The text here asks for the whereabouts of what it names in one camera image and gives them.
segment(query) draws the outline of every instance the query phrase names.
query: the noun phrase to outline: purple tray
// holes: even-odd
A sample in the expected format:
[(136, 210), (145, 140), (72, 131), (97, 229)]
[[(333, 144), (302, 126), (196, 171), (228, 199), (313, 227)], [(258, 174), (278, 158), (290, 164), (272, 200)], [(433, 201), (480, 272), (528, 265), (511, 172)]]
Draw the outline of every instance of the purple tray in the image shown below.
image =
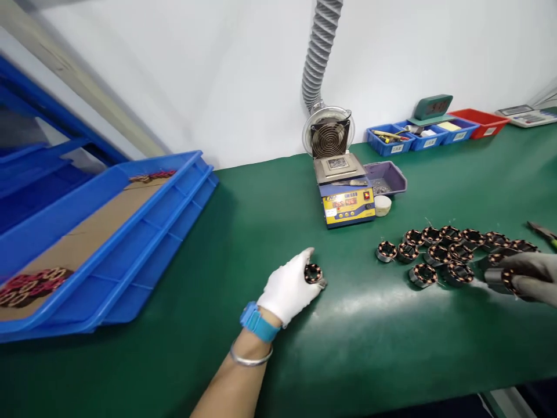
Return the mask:
[(374, 196), (391, 196), (406, 191), (408, 182), (392, 161), (364, 165)]

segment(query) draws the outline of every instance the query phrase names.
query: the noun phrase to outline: white wall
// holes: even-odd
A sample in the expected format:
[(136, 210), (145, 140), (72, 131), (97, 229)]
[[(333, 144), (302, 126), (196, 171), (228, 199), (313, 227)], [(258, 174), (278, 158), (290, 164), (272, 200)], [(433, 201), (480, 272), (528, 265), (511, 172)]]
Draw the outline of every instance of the white wall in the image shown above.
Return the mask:
[[(32, 1), (173, 152), (202, 149), (218, 168), (303, 152), (313, 1)], [(352, 109), (356, 142), (424, 96), (493, 111), (528, 101), (557, 73), (555, 0), (345, 3), (323, 96)]]

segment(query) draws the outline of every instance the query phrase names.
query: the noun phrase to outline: yellow control panel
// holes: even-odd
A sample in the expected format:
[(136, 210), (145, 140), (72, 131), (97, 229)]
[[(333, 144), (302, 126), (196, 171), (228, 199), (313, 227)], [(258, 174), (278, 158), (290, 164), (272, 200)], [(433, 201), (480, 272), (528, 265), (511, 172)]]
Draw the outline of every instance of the yellow control panel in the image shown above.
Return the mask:
[(328, 228), (357, 224), (375, 218), (373, 188), (332, 194), (322, 199)]

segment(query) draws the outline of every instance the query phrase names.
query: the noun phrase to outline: white glove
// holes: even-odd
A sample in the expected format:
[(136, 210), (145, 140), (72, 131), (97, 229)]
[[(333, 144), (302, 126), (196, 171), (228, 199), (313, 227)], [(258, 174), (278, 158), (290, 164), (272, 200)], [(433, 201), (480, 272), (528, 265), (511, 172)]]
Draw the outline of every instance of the white glove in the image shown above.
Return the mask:
[(512, 284), (520, 294), (557, 308), (557, 255), (520, 253), (500, 265), (515, 271)]
[(279, 267), (270, 276), (257, 304), (275, 314), (283, 328), (314, 300), (322, 290), (320, 284), (308, 284), (303, 270), (315, 248), (310, 247)]

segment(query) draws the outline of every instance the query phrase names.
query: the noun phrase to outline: small blue bin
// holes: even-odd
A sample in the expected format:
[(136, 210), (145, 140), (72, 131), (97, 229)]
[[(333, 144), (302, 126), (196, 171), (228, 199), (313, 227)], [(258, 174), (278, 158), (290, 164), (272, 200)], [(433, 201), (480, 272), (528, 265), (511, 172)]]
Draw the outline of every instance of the small blue bin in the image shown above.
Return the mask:
[(460, 118), (456, 118), (449, 122), (451, 122), (453, 125), (460, 127), (461, 129), (457, 131), (448, 131), (446, 129), (438, 127), (439, 129), (442, 129), (444, 132), (447, 132), (447, 136), (443, 140), (442, 145), (448, 145), (454, 142), (462, 142), (464, 140), (470, 139), (474, 131), (480, 127), (479, 124), (475, 124), (473, 122), (460, 119)]
[(3, 283), (119, 194), (130, 177), (177, 170), (34, 314), (0, 322), (0, 342), (93, 332), (135, 318), (218, 184), (201, 153), (115, 165), (1, 236)]
[[(395, 125), (400, 127), (400, 129), (404, 129), (406, 125), (411, 125), (411, 123), (405, 120), (399, 123), (395, 123)], [(412, 151), (422, 151), (439, 146), (445, 140), (445, 136), (447, 136), (447, 131), (439, 128), (437, 125), (428, 125), (425, 126), (424, 129), (431, 129), (433, 132), (436, 132), (437, 135), (421, 137), (419, 135), (411, 134), (410, 132), (408, 132), (407, 134), (403, 134), (414, 138), (412, 146), (410, 147)]]
[(401, 134), (401, 136), (406, 136), (410, 139), (408, 141), (392, 142), (386, 144), (385, 142), (377, 138), (377, 136), (372, 132), (372, 131), (383, 131), (383, 132), (388, 132), (390, 134), (396, 134), (401, 130), (402, 128), (398, 127), (397, 125), (380, 125), (372, 128), (367, 128), (366, 130), (367, 142), (375, 150), (375, 152), (377, 152), (379, 155), (383, 157), (408, 152), (408, 150), (412, 146), (412, 142), (415, 139), (414, 135)]

